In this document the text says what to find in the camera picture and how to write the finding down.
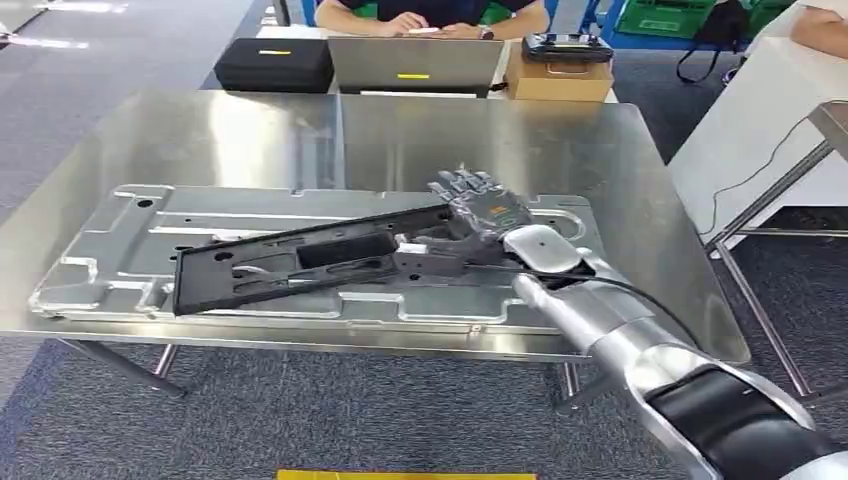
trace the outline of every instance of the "aluminum tray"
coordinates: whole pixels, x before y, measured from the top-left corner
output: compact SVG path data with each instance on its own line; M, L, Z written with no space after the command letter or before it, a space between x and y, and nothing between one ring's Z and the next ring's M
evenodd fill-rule
M588 201L526 199L537 220L603 255ZM435 195L124 185L105 199L30 298L33 311L70 320L279 328L558 334L509 286L510 275L345 285L233 310L175 317L176 254L234 240L438 204Z

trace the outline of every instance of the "laptop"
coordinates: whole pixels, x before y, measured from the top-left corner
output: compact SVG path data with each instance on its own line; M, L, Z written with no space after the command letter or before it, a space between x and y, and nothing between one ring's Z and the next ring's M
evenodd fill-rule
M342 93L473 93L485 98L503 42L434 38L330 37Z

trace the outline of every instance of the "gray carpet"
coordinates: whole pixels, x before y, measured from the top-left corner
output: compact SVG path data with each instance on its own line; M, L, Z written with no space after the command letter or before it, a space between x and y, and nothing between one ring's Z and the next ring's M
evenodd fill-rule
M564 2L558 24L574 25L580 9ZM26 34L88 38L92 55L0 51L0 219L136 89L201 85L246 14L256 14L247 0L145 0L114 21L51 12L33 22ZM677 55L623 52L615 67L616 92L640 106L666 159L720 93L715 76L680 85ZM719 70L734 60L723 62ZM758 239L737 250L816 385L848 373L846 254L836 240ZM738 293L728 293L753 366L786 386ZM161 349L115 348L151 367ZM31 349L0 342L0 359ZM683 478L615 397L556 417L547 365L187 347L173 380L192 393L169 399L45 342L0 412L0 478L269 479L276 468ZM815 412L842 440L846 406Z

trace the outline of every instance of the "cardboard box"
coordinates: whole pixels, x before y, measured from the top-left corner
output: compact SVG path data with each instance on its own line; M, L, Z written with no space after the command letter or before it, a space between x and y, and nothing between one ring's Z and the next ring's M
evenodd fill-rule
M509 54L506 81L507 95L513 100L603 102L613 77L609 63L531 63L517 47Z

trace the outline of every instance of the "stainless steel tabletop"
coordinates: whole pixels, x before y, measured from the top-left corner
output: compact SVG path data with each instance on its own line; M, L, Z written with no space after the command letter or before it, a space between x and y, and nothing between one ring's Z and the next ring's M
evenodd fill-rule
M127 101L0 227L0 333L126 342L390 351L562 361L558 336L300 330L51 320L27 298L123 184L422 191L439 169L486 170L521 194L591 203L612 265L711 354L749 351L638 109L383 96L146 92ZM661 322L672 331L669 319Z

